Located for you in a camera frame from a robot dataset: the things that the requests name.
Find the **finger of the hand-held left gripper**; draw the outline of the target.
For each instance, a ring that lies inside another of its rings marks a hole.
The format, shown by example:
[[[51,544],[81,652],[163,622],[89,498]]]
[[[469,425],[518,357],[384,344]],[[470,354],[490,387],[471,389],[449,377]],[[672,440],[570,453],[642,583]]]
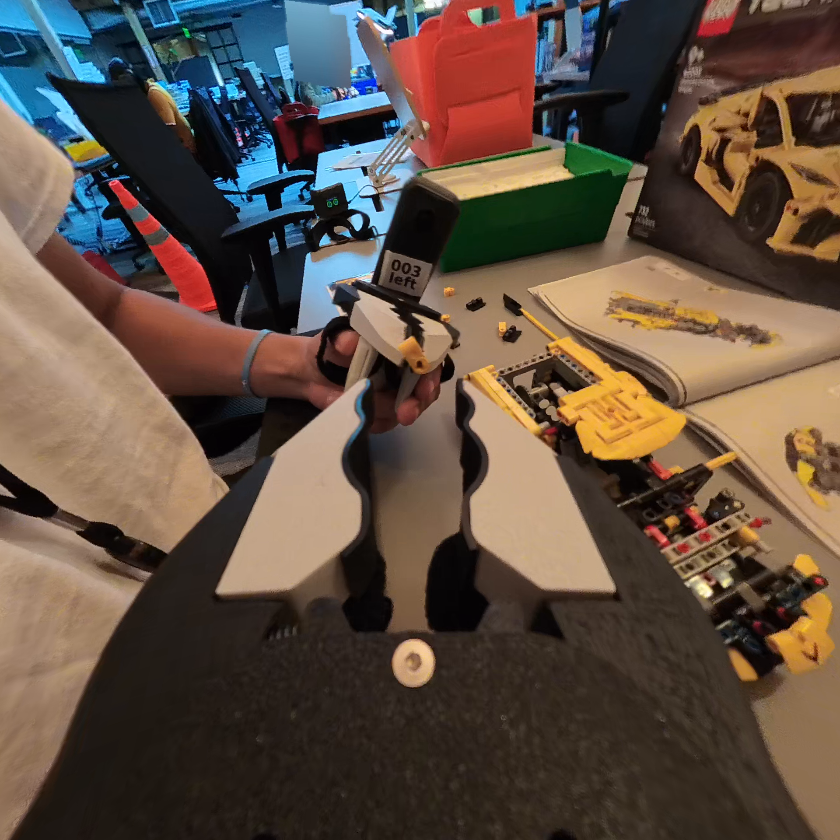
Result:
[[[454,341],[447,324],[424,315],[415,316],[410,326],[411,335],[422,344],[423,351],[432,367],[431,371],[444,362]]]
[[[401,350],[410,336],[405,316],[412,314],[408,301],[400,298],[360,298],[352,307],[350,327],[359,336],[352,366],[364,366],[377,354],[397,366],[407,366]]]

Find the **yellow toy brick car model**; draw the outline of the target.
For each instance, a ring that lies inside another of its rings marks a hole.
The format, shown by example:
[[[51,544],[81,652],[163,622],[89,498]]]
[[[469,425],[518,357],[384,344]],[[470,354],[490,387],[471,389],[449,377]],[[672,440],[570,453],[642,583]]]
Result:
[[[760,529],[727,488],[704,502],[728,451],[687,469],[667,468],[658,450],[684,430],[686,416],[656,400],[634,376],[572,339],[554,339],[530,359],[472,371],[465,381],[556,454],[598,469],[609,498],[653,542],[692,592],[728,651],[740,680],[778,667],[809,673],[835,645],[828,581],[809,554],[774,570]]]

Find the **person's left forearm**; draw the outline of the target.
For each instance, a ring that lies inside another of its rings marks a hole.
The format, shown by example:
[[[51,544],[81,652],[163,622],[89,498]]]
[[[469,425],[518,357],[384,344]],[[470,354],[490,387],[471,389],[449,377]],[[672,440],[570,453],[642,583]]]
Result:
[[[38,262],[88,310],[168,396],[240,396],[239,375],[256,332],[121,287],[53,234]],[[300,337],[275,333],[255,357],[258,397],[294,397],[292,376],[302,361]]]

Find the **person's left hand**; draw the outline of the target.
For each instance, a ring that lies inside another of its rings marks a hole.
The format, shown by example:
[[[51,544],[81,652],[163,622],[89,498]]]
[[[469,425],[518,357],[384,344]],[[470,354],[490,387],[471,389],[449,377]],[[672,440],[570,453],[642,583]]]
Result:
[[[324,339],[324,331],[312,336],[300,337],[302,361],[297,363],[292,376],[292,395],[320,411],[335,403],[343,394],[344,386],[337,385],[321,372],[318,364],[320,350],[323,362],[333,363],[341,369],[349,369],[357,350],[360,336],[347,329]],[[396,394],[379,391],[374,394],[373,434],[391,432],[397,427],[409,427],[436,402],[440,394],[440,378],[443,367],[439,365],[432,372],[423,374],[417,380],[412,393],[400,403]]]

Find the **small black toy robot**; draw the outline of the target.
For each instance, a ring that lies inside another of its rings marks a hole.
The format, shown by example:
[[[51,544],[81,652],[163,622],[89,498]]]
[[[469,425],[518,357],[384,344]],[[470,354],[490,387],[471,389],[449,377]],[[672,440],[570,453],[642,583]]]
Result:
[[[311,252],[325,248],[323,243],[341,245],[377,237],[369,215],[350,207],[342,183],[312,190],[310,198],[313,216],[303,224],[302,232]]]

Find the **white paper stack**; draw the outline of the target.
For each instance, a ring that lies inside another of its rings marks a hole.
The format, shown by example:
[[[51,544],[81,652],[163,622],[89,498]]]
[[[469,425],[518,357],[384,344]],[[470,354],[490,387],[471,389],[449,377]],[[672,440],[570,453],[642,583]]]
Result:
[[[564,148],[549,147],[439,167],[424,171],[422,176],[449,190],[461,202],[574,178],[565,164]]]

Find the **green storage bin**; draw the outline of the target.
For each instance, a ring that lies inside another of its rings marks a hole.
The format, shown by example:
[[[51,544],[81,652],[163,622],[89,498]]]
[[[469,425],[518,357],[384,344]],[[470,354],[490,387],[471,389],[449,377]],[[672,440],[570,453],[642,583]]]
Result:
[[[492,266],[605,239],[634,164],[582,143],[568,142],[561,148],[573,179],[459,200],[458,222],[438,264],[442,273]]]

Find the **blue wristband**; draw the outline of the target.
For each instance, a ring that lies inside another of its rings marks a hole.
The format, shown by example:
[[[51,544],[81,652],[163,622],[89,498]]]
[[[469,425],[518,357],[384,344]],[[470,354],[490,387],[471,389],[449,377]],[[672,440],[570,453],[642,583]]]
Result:
[[[247,351],[245,352],[243,365],[239,375],[239,382],[241,384],[243,394],[246,397],[258,397],[253,386],[254,364],[261,344],[272,334],[274,334],[274,332],[270,329],[262,329],[258,331],[250,341]]]

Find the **wooden table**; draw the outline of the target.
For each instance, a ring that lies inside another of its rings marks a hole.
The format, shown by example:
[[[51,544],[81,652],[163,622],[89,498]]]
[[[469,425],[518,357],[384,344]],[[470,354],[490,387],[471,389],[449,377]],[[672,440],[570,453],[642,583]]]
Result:
[[[396,112],[384,91],[326,103],[318,124],[326,146],[356,145],[385,138],[385,126]]]

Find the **orange felt bag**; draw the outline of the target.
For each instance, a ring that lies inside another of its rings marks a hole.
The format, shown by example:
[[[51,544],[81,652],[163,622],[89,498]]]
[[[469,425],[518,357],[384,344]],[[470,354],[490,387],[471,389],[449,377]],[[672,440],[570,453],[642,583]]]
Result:
[[[393,42],[392,61],[426,135],[413,143],[428,168],[532,147],[537,19],[515,3],[448,3],[415,36]]]

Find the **red office chair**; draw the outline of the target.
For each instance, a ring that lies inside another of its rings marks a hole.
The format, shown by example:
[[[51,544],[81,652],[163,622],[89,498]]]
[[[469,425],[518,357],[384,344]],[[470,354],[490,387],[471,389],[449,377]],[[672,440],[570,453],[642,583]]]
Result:
[[[315,171],[325,151],[319,109],[299,101],[281,107],[271,120],[281,163],[290,170]]]

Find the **wooden document stand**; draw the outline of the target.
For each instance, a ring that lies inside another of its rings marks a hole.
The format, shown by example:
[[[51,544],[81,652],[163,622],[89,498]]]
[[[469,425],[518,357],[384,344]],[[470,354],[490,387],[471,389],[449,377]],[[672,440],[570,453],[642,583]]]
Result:
[[[398,181],[394,169],[397,164],[403,162],[404,156],[412,149],[415,141],[427,139],[429,123],[419,115],[413,94],[396,68],[386,42],[385,28],[366,12],[359,11],[356,17],[355,27],[361,46],[400,123],[399,130],[387,141],[373,161],[362,165],[372,188],[380,194]]]

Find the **orange traffic cone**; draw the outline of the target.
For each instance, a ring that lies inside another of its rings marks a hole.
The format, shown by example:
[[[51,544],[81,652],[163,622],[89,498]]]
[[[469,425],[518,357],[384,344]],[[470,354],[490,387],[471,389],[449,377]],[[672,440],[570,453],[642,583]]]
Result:
[[[178,291],[180,303],[198,312],[216,310],[209,279],[198,260],[121,182],[111,180],[108,186]]]

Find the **open instruction booklet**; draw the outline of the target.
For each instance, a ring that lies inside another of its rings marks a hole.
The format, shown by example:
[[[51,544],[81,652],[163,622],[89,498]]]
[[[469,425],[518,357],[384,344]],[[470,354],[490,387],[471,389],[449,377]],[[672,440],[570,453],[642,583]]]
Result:
[[[839,314],[647,256],[529,289],[839,551]]]

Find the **toy car set box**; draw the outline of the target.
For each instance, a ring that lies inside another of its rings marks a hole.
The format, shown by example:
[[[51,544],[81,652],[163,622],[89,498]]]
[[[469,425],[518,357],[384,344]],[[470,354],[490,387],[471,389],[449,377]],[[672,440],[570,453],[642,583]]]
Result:
[[[839,2],[705,2],[628,235],[839,308]]]

